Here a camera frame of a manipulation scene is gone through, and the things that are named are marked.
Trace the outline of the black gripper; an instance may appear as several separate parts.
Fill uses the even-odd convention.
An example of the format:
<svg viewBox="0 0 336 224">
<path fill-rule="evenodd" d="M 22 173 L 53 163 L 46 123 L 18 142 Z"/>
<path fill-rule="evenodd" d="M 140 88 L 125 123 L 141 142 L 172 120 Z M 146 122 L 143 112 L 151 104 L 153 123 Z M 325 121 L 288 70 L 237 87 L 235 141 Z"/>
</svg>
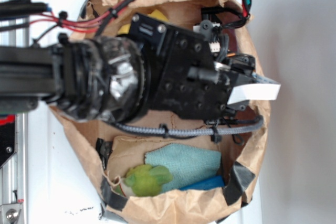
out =
<svg viewBox="0 0 336 224">
<path fill-rule="evenodd" d="M 204 35 L 140 13 L 132 18 L 129 36 L 144 60 L 146 109 L 216 120 L 248 107 L 248 98 L 232 102 L 230 96 L 235 87 L 256 83 L 253 56 L 216 58 Z"/>
</svg>

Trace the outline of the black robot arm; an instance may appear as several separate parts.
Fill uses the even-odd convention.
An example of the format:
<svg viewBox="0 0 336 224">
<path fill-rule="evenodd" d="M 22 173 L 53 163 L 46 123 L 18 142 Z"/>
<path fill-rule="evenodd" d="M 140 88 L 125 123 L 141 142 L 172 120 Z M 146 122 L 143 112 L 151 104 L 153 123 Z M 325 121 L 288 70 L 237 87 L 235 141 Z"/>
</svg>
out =
<svg viewBox="0 0 336 224">
<path fill-rule="evenodd" d="M 136 14 L 125 35 L 42 47 L 1 47 L 1 117 L 43 101 L 76 121 L 136 121 L 149 110 L 185 120 L 234 116 L 249 99 L 234 89 L 256 83 L 251 55 L 229 53 L 209 21 L 193 32 Z"/>
</svg>

